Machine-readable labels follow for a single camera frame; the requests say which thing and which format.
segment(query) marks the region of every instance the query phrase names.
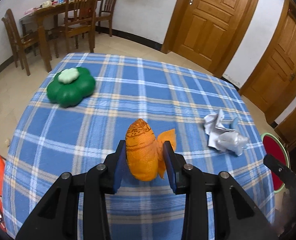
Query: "orange cloth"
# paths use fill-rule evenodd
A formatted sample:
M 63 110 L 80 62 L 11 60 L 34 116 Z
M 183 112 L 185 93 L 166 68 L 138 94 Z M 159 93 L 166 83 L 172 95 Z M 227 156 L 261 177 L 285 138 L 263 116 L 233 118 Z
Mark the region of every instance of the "orange cloth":
M 163 159 L 163 143 L 170 141 L 176 150 L 175 129 L 161 133 L 155 138 L 150 126 L 141 118 L 132 123 L 126 133 L 126 153 L 129 170 L 136 179 L 150 181 L 163 179 L 166 165 Z

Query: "metal screw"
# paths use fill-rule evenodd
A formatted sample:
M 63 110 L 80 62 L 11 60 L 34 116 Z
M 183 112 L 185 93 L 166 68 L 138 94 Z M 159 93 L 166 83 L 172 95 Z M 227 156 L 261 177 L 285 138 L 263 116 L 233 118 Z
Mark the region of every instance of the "metal screw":
M 220 173 L 220 176 L 222 177 L 222 178 L 224 178 L 224 179 L 227 179 L 227 178 L 229 178 L 229 173 L 227 173 L 226 171 L 223 171 L 223 172 L 221 172 Z
M 186 163 L 186 164 L 184 164 L 183 168 L 184 168 L 185 170 L 190 171 L 190 170 L 193 169 L 193 165 L 192 165 L 192 164 L 189 164 L 189 163 Z
M 99 171 L 103 171 L 104 169 L 106 169 L 106 165 L 103 163 L 100 163 L 96 166 L 97 170 Z
M 61 178 L 62 179 L 67 179 L 70 177 L 70 173 L 69 172 L 64 172 L 63 174 L 61 174 Z

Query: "crumpled plastic bag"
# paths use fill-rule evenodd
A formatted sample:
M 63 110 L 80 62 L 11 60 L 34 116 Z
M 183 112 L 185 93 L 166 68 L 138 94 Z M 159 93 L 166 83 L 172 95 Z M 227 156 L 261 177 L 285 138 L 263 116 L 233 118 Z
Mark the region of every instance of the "crumpled plastic bag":
M 241 135 L 239 132 L 225 132 L 218 136 L 217 144 L 220 148 L 225 148 L 235 152 L 240 156 L 242 151 L 247 148 L 248 137 Z

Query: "wooden dining table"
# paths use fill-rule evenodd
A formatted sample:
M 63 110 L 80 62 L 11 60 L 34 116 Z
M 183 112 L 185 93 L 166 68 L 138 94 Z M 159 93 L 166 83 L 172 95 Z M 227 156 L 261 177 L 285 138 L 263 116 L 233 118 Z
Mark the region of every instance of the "wooden dining table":
M 69 11 L 73 11 L 75 9 L 74 1 L 69 1 Z M 38 37 L 39 37 L 39 46 L 42 58 L 44 60 L 44 64 L 46 67 L 47 72 L 50 72 L 52 70 L 50 60 L 51 55 L 49 50 L 47 49 L 47 39 L 45 34 L 45 28 L 44 28 L 44 19 L 48 18 L 50 16 L 53 16 L 54 18 L 54 28 L 58 27 L 58 14 L 64 13 L 66 11 L 66 2 L 65 3 L 58 3 L 51 5 L 47 8 L 37 8 L 30 14 L 25 15 L 22 17 L 19 22 L 21 23 L 23 35 L 26 35 L 26 27 L 25 24 L 35 22 L 37 23 L 37 31 L 38 31 Z

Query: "chair backrest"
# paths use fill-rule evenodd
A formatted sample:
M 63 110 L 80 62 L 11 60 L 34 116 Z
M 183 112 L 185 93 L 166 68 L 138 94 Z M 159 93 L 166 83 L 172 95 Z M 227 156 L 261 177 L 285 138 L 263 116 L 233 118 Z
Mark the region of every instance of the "chair backrest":
M 12 40 L 16 41 L 17 45 L 20 46 L 21 45 L 21 37 L 19 36 L 19 32 L 17 29 L 15 18 L 14 18 L 14 15 L 13 15 L 13 12 L 11 9 L 7 9 L 4 19 L 6 22 L 6 23 L 4 22 L 6 30 L 8 29 L 8 31 L 7 31 L 8 38 L 11 40 L 11 37 L 13 37 Z
M 115 4 L 116 0 L 101 0 L 99 15 L 101 15 L 101 12 L 109 12 L 113 14 Z
M 9 23 L 7 22 L 6 18 L 2 18 L 2 21 L 3 23 L 5 24 L 5 29 L 7 31 L 7 35 L 8 35 L 8 39 L 9 39 L 9 43 L 10 43 L 10 46 L 13 47 L 16 45 L 16 42 L 15 42 L 15 38 L 14 38 L 14 34 L 13 34 L 13 31 L 9 25 Z
M 68 3 L 70 2 L 74 3 L 73 21 L 68 23 L 68 10 L 69 10 Z M 92 22 L 92 20 L 95 18 L 96 5 L 97 5 L 97 0 L 66 0 L 66 12 L 65 12 L 65 20 L 64 20 L 64 24 L 66 28 L 69 25 Z

